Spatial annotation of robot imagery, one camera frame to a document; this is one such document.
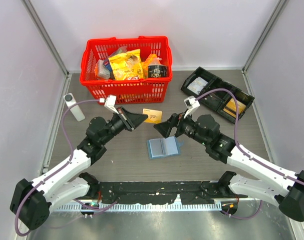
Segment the blue card holder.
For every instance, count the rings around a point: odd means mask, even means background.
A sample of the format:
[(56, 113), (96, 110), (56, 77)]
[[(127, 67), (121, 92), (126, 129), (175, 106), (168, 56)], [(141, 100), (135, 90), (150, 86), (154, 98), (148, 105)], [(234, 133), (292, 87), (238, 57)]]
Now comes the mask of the blue card holder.
[(155, 138), (147, 140), (149, 159), (160, 159), (181, 154), (183, 142), (179, 142), (174, 136), (168, 138)]

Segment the gold credit card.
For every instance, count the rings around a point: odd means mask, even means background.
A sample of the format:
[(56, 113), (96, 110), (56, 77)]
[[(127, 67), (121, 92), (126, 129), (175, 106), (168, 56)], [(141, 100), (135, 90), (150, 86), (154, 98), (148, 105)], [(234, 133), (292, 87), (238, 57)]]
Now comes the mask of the gold credit card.
[(144, 120), (145, 123), (159, 124), (162, 122), (162, 111), (160, 110), (144, 108), (143, 114), (148, 116), (148, 118)]

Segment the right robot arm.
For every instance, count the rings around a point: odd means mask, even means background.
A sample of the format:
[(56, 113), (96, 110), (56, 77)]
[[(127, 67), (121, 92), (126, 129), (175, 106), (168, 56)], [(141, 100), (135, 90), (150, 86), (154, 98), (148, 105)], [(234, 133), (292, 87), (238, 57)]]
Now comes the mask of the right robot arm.
[(214, 160), (239, 168), (255, 179), (247, 179), (233, 172), (226, 172), (218, 184), (222, 197), (232, 194), (245, 195), (270, 203), (290, 219), (304, 221), (304, 170), (296, 173), (277, 166), (250, 152), (234, 139), (220, 132), (220, 125), (209, 115), (197, 120), (182, 113), (174, 113), (154, 128), (165, 138), (176, 128), (175, 137), (186, 135), (205, 147)]

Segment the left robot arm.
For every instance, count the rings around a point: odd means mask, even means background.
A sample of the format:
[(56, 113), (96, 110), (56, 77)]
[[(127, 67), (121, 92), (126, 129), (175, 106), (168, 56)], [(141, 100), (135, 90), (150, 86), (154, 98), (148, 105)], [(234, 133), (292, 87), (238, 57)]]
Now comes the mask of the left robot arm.
[(15, 214), (16, 233), (23, 237), (19, 223), (30, 231), (39, 228), (56, 208), (68, 201), (98, 195), (99, 182), (82, 173), (106, 152), (106, 143), (121, 131), (132, 132), (147, 119), (143, 113), (132, 113), (122, 106), (113, 110), (109, 121), (97, 116), (89, 122), (85, 138), (71, 154), (47, 173), (28, 181), (20, 180), (15, 187), (10, 210)]

